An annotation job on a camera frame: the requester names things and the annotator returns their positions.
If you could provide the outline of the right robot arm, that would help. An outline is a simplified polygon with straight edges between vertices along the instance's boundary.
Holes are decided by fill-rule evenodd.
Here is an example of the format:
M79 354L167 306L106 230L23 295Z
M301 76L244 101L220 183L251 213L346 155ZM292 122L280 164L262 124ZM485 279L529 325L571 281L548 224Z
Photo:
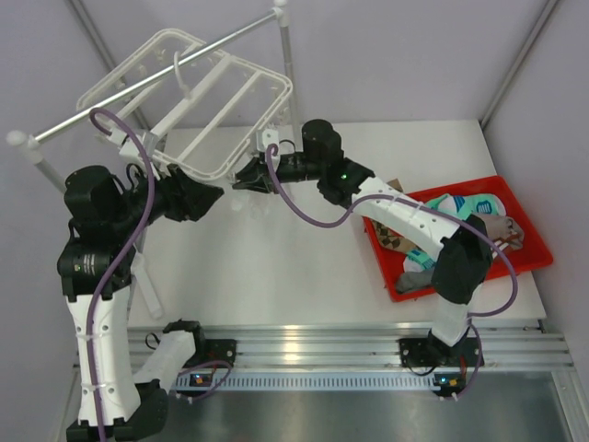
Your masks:
M392 229L434 261L431 284L438 307L425 345L425 360L451 365L463 354L469 305L491 267L491 247L483 221L460 220L404 195L375 173L344 155L341 135L325 120L302 127L301 151L282 154L263 140L235 175L234 189L287 196L285 183L313 180L329 203L345 215L361 215Z

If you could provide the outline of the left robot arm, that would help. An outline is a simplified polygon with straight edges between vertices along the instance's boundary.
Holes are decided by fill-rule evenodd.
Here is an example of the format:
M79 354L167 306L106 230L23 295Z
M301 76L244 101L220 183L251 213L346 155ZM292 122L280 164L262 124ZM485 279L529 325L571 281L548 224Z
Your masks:
M163 429L172 385L182 370L206 363L208 344L199 322L171 322L144 366L133 371L127 308L139 256L134 242L160 217L200 220L224 191L178 166L160 179L141 173L124 189L100 165L72 173L65 189L70 238L57 271L75 325L81 376L80 409L66 438L138 441Z

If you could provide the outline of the brown argyle sock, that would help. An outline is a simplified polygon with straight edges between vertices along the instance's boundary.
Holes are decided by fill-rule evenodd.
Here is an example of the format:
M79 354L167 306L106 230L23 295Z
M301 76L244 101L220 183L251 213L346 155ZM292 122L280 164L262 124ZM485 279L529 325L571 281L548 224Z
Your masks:
M377 243L386 250L392 250L406 254L418 247L410 240L398 235L395 231L383 224L371 219Z

